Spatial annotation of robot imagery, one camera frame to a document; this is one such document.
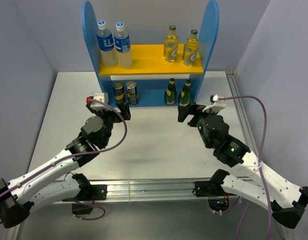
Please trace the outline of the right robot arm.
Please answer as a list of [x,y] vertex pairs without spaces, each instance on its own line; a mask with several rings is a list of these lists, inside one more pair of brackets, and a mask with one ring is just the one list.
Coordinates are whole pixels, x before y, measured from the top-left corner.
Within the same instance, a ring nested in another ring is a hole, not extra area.
[[[308,204],[308,186],[297,186],[263,162],[243,142],[229,134],[229,125],[218,112],[223,107],[217,103],[210,106],[195,102],[178,107],[178,122],[188,122],[196,127],[204,146],[213,150],[213,155],[231,171],[219,169],[209,181],[211,191],[216,195],[224,192],[238,195],[270,210],[272,217],[281,225],[294,229],[303,216]],[[236,178],[232,171],[244,174],[254,183]]]

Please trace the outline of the clear soda bottle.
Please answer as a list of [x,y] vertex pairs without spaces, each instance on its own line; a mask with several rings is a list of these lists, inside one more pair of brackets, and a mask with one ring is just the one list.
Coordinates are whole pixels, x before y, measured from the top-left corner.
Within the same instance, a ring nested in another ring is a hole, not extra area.
[[164,59],[167,62],[173,62],[178,55],[179,38],[176,34],[176,26],[169,27],[169,33],[164,39]]
[[196,61],[199,48],[199,40],[197,38],[197,34],[198,31],[196,29],[192,29],[190,36],[185,41],[182,61],[186,66],[192,66]]

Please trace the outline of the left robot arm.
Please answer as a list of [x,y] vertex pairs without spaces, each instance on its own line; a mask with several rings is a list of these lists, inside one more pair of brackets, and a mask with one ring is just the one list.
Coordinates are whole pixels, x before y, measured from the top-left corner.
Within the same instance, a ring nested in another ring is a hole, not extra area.
[[46,205],[62,200],[77,202],[90,196],[91,185],[83,174],[75,174],[61,183],[53,181],[118,147],[123,139],[112,147],[107,146],[113,125],[125,124],[131,119],[131,113],[128,102],[119,103],[118,109],[114,109],[93,98],[87,100],[86,107],[94,116],[86,120],[78,137],[64,150],[21,177],[10,181],[0,178],[0,225],[9,229]]

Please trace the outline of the black drink can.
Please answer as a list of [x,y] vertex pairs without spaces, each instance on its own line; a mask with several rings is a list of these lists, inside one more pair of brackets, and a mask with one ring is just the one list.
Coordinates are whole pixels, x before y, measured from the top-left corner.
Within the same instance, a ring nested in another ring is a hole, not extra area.
[[116,106],[126,102],[124,85],[121,81],[113,83],[114,97]]
[[129,103],[136,105],[138,103],[137,85],[134,81],[126,82],[126,92]]

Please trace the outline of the green glass bottle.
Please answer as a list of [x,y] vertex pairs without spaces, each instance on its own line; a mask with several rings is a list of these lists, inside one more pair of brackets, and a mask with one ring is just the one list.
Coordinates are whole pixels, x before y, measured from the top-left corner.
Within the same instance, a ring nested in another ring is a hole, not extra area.
[[176,86],[175,86],[175,79],[171,78],[165,90],[164,101],[168,105],[173,105],[176,101],[176,97],[177,97],[177,92],[176,92]]
[[182,107],[186,107],[191,102],[191,81],[187,80],[185,82],[184,87],[182,88],[179,98],[178,98],[178,105]]

